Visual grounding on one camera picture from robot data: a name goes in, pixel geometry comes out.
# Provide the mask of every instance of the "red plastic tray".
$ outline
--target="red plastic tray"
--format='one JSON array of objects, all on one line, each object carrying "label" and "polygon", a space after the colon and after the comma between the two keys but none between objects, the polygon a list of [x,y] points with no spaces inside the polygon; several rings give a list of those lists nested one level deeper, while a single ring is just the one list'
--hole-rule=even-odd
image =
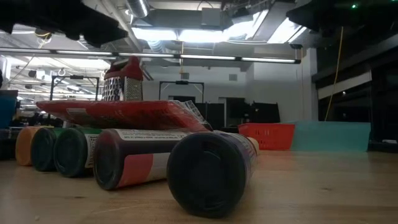
[{"label": "red plastic tray", "polygon": [[64,121],[92,128],[207,131],[173,101],[39,101],[36,105]]}]

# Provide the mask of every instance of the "blue bin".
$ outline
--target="blue bin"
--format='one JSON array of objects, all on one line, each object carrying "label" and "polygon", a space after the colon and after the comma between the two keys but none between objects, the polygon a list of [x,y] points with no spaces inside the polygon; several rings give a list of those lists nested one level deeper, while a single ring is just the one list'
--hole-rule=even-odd
[{"label": "blue bin", "polygon": [[370,123],[294,122],[291,151],[366,152]]},{"label": "blue bin", "polygon": [[15,96],[0,95],[0,129],[8,128],[15,113]]}]

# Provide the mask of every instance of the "wooden table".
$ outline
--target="wooden table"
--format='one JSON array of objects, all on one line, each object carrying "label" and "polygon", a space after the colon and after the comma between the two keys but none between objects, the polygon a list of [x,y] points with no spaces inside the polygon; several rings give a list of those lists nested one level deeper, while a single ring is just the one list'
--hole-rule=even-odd
[{"label": "wooden table", "polygon": [[188,215],[164,181],[114,192],[0,161],[0,223],[398,223],[398,156],[263,152],[233,214]]}]

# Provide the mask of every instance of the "teal panel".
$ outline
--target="teal panel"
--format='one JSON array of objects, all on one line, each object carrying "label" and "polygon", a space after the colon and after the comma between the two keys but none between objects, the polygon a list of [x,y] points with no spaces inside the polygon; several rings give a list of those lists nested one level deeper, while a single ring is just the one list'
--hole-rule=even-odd
[{"label": "teal panel", "polygon": [[298,121],[291,151],[366,152],[370,123]]}]

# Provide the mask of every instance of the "orange basket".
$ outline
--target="orange basket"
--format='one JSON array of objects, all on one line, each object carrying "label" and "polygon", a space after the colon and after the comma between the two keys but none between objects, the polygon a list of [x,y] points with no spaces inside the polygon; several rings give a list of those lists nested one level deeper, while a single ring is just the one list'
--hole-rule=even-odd
[{"label": "orange basket", "polygon": [[260,150],[287,151],[293,141],[294,124],[257,124],[239,125],[239,133],[254,138]]}]

